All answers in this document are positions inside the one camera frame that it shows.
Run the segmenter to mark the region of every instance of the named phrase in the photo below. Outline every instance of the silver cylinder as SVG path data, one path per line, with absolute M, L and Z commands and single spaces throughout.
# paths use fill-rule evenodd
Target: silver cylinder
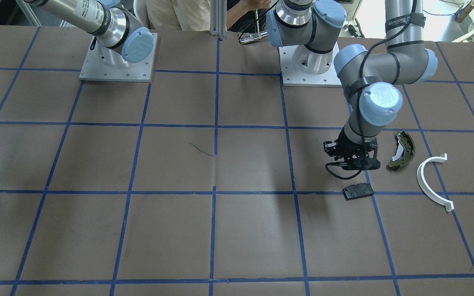
M 76 27 L 93 34 L 98 31 L 107 17 L 107 11 L 96 0 L 25 0 L 32 6 L 44 10 Z
M 396 17 L 401 17 L 404 15 L 410 15 L 412 10 L 412 2 L 413 0 L 386 0 L 385 1 L 385 16 L 387 21 L 394 19 Z M 423 5 L 422 0 L 417 0 L 416 2 L 416 13 L 423 13 Z M 393 28 L 387 32 L 387 38 L 392 37 L 396 33 L 402 30 L 403 26 L 399 26 L 397 28 Z M 400 34 L 398 37 L 394 38 L 391 41 L 387 42 L 387 47 L 405 43 L 409 41 L 421 41 L 423 40 L 423 28 L 415 25 L 410 24 L 408 28 Z
M 294 65 L 304 73 L 319 75 L 329 70 L 332 64 L 332 52 L 317 54 L 309 51 L 305 45 L 299 45 L 292 56 Z

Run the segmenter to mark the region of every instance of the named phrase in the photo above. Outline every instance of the person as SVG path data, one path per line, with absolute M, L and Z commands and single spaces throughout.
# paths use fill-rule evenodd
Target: person
M 210 27 L 209 0 L 145 0 L 151 27 L 157 30 L 204 31 Z M 255 9 L 268 8 L 271 0 L 240 0 L 228 9 L 226 27 Z

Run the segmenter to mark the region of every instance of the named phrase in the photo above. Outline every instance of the black strap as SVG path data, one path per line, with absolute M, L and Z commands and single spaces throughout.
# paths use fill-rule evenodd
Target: black strap
M 310 41 L 308 41 L 307 44 L 312 43 L 314 41 L 314 38 L 316 37 L 316 30 L 318 27 L 318 20 L 316 19 L 316 12 L 312 13 L 312 35 L 310 36 Z
M 352 83 L 351 86 L 348 86 L 344 92 L 345 92 L 345 97 L 347 97 L 349 100 L 350 98 L 359 90 L 362 88 L 366 88 L 367 86 L 370 86 L 373 83 L 376 82 L 382 82 L 383 80 L 378 77 L 378 76 L 367 76 L 367 77 L 361 77 L 360 79 L 356 80 L 354 83 Z
M 413 13 L 389 19 L 388 22 L 385 23 L 385 32 L 404 26 L 407 23 L 415 24 L 423 28 L 425 27 L 425 16 L 423 16 L 422 13 Z
M 400 61 L 398 60 L 395 54 L 393 53 L 390 53 L 390 54 L 391 56 L 393 56 L 393 58 L 395 58 L 395 61 L 396 61 L 396 77 L 393 80 L 393 83 L 391 83 L 391 84 L 395 84 L 398 81 L 398 77 L 400 76 Z

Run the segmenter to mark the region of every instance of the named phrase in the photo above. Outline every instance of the blue joint cap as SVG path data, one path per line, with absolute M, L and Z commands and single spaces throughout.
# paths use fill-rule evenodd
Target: blue joint cap
M 403 105 L 400 90 L 387 82 L 376 82 L 361 93 L 360 113 L 375 126 L 386 126 L 397 116 Z
M 361 44 L 351 44 L 348 46 L 345 46 L 343 49 L 341 49 L 335 59 L 334 59 L 334 68 L 336 69 L 336 74 L 339 76 L 339 73 L 341 73 L 341 70 L 356 56 L 358 56 L 361 53 L 367 52 L 367 49 L 365 46 Z
M 279 32 L 279 25 L 274 15 L 274 9 L 267 13 L 267 31 L 268 40 L 273 47 L 282 47 L 283 41 L 281 40 L 281 34 Z
M 346 20 L 345 8 L 334 0 L 317 0 L 314 3 L 317 17 L 334 28 L 343 28 Z
M 155 37 L 146 27 L 134 30 L 124 42 L 122 58 L 128 62 L 140 62 L 153 51 Z
M 113 8 L 120 4 L 120 0 L 100 0 L 98 2 L 102 3 L 107 8 Z
M 427 68 L 425 69 L 422 76 L 418 79 L 418 82 L 431 79 L 438 68 L 438 58 L 436 57 L 436 54 L 431 49 L 425 49 L 425 51 L 429 55 L 429 62 L 427 62 Z

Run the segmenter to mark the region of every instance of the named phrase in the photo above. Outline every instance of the metal mounting plate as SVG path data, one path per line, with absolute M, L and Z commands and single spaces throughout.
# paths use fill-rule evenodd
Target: metal mounting plate
M 130 64 L 130 66 L 125 68 L 108 66 L 102 62 L 100 51 L 87 49 L 87 56 L 85 56 L 85 61 L 83 66 L 81 66 L 79 79 L 86 81 L 151 82 L 158 40 L 158 34 L 155 32 L 152 34 L 155 36 L 155 42 L 153 43 L 151 54 L 143 61 Z
M 283 75 L 284 86 L 316 86 L 320 88 L 340 88 L 341 81 L 337 78 L 335 73 L 334 63 L 329 70 L 320 75 L 312 75 L 304 73 L 297 69 L 292 62 L 297 45 L 279 47 L 279 56 L 281 71 Z M 332 51 L 332 56 L 335 58 L 339 52 L 339 47 L 336 43 Z

